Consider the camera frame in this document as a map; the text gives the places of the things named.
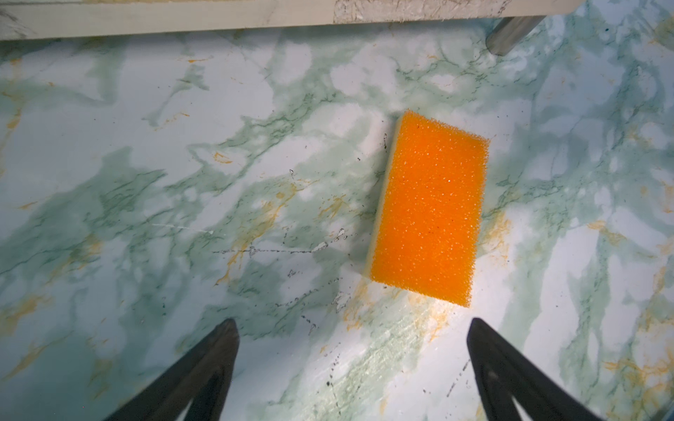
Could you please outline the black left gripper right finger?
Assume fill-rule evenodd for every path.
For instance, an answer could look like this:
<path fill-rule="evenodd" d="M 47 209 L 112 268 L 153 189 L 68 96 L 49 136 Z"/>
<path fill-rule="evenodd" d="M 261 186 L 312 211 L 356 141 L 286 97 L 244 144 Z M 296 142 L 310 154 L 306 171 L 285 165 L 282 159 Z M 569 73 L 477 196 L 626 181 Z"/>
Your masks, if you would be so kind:
<path fill-rule="evenodd" d="M 467 347 L 479 396 L 489 420 L 596 420 L 483 319 L 470 323 Z"/>

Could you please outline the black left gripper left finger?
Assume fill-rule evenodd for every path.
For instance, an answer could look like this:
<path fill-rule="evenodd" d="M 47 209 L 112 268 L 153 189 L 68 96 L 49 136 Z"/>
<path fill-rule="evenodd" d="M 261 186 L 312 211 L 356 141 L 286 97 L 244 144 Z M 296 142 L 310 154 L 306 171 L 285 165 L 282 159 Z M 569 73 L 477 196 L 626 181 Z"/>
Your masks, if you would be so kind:
<path fill-rule="evenodd" d="M 109 420 L 219 420 L 240 346 L 234 319 L 217 325 Z"/>

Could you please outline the orange sponge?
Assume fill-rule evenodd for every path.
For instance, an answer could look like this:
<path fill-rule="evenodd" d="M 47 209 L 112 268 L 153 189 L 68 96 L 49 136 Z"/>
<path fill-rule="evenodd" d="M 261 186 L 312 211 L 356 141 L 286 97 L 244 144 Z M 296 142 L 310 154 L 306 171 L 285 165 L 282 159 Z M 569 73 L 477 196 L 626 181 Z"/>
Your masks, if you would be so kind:
<path fill-rule="evenodd" d="M 489 141 L 406 111 L 398 120 L 363 274 L 467 307 Z"/>

